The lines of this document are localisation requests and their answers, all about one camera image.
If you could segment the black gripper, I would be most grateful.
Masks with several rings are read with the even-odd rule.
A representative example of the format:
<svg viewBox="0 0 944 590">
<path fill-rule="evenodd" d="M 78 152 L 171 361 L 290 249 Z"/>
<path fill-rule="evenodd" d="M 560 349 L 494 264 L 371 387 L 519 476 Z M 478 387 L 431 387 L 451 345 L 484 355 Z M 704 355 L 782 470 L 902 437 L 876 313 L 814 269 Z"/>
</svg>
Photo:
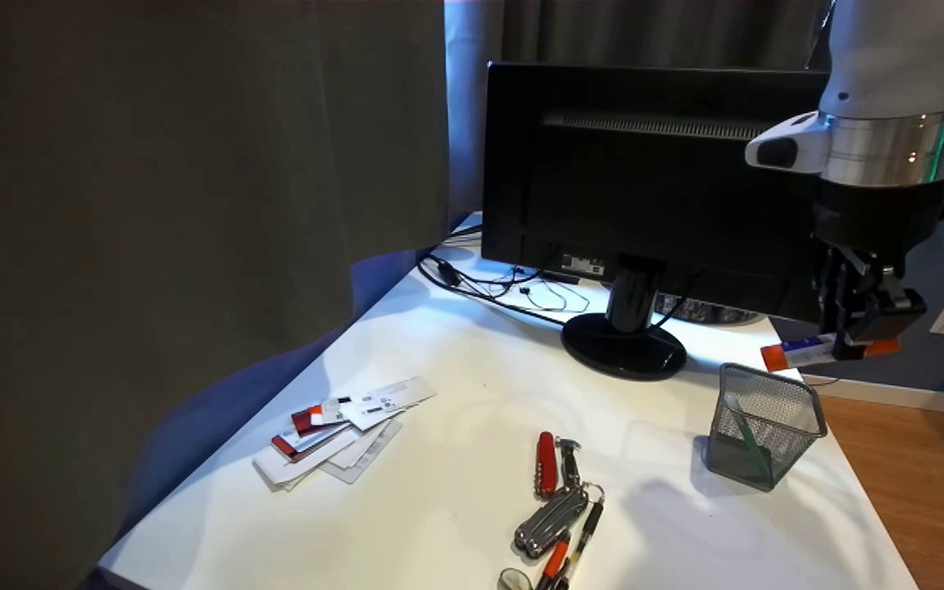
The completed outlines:
<svg viewBox="0 0 944 590">
<path fill-rule="evenodd" d="M 904 289 L 904 256 L 944 218 L 944 180 L 917 186 L 824 184 L 814 231 L 825 247 L 817 276 L 825 327 L 909 327 L 927 304 Z"/>
</svg>

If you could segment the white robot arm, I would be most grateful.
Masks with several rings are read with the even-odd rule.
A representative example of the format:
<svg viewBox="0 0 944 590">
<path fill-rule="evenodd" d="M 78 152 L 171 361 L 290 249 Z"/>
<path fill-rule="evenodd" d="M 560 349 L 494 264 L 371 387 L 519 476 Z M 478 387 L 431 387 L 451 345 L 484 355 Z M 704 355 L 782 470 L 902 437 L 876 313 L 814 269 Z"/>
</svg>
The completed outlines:
<svg viewBox="0 0 944 590">
<path fill-rule="evenodd" d="M 834 0 L 821 105 L 752 138 L 746 159 L 821 180 L 830 332 L 895 339 L 923 318 L 902 276 L 944 213 L 944 0 Z"/>
</svg>

